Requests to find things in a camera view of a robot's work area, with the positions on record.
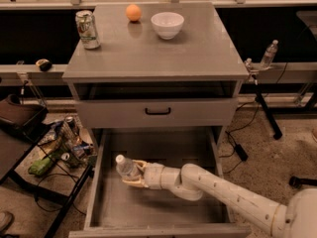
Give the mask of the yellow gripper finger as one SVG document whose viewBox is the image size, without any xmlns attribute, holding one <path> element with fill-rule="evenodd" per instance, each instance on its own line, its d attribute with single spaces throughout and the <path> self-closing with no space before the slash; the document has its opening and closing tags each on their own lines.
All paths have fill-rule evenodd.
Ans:
<svg viewBox="0 0 317 238">
<path fill-rule="evenodd" d="M 126 180 L 122 179 L 122 182 L 126 185 L 133 186 L 133 187 L 148 187 L 148 185 L 145 183 L 143 179 L 138 180 Z"/>
<path fill-rule="evenodd" d="M 142 160 L 134 160 L 134 164 L 136 165 L 138 171 L 140 174 L 143 174 L 145 172 L 147 163 Z"/>
</svg>

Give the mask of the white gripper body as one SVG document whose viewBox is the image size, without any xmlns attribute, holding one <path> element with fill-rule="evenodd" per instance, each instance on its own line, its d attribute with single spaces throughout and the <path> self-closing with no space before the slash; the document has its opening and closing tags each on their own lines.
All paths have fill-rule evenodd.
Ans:
<svg viewBox="0 0 317 238">
<path fill-rule="evenodd" d="M 161 189 L 160 178 L 164 166 L 157 163 L 147 164 L 144 171 L 145 186 L 149 189 Z"/>
</svg>

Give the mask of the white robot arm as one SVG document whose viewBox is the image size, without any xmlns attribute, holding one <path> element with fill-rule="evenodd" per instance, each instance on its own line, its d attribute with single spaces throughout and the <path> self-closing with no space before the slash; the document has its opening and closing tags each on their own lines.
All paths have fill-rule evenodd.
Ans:
<svg viewBox="0 0 317 238">
<path fill-rule="evenodd" d="M 220 200 L 272 238 L 317 238 L 317 189 L 297 192 L 287 205 L 219 178 L 199 166 L 170 168 L 132 160 L 117 172 L 124 183 L 149 189 L 167 189 L 189 201 L 207 193 Z"/>
</svg>

